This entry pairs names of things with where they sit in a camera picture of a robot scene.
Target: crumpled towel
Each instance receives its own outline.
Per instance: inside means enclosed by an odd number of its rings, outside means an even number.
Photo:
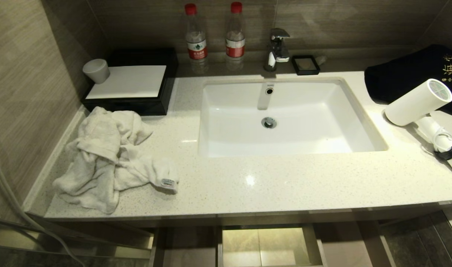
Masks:
[[[85,208],[113,213],[119,191],[151,182],[177,193],[179,179],[170,159],[154,159],[141,144],[152,134],[133,111],[96,107],[66,146],[72,163],[53,181],[58,196]]]

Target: white speckled countertop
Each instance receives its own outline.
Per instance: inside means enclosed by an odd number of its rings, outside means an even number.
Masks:
[[[343,78],[387,142],[383,152],[205,158],[197,154],[202,89],[207,82],[261,81],[261,76],[177,78],[168,115],[145,117],[154,126],[152,155],[169,157],[180,174],[179,192],[150,184],[121,192],[110,215],[57,196],[45,218],[153,218],[207,214],[314,211],[452,201],[452,171],[421,149],[406,128],[382,118],[385,105],[369,97],[363,72],[283,74],[277,81]],[[452,133],[452,116],[432,115]],[[253,183],[246,180],[253,177]]]

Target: black cloth bag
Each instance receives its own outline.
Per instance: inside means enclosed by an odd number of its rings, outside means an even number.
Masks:
[[[433,44],[365,71],[368,93],[376,103],[391,103],[430,78],[452,91],[452,50]],[[452,115],[452,102],[439,110]]]

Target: white sink basin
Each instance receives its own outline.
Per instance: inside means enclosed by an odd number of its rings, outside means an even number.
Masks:
[[[387,150],[387,145],[340,80],[206,85],[199,154],[232,157]],[[270,98],[266,110],[258,103]],[[266,128],[262,120],[275,120]]]

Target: soap dish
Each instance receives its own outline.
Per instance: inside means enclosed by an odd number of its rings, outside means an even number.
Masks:
[[[293,56],[292,64],[297,75],[317,75],[320,67],[313,56]]]

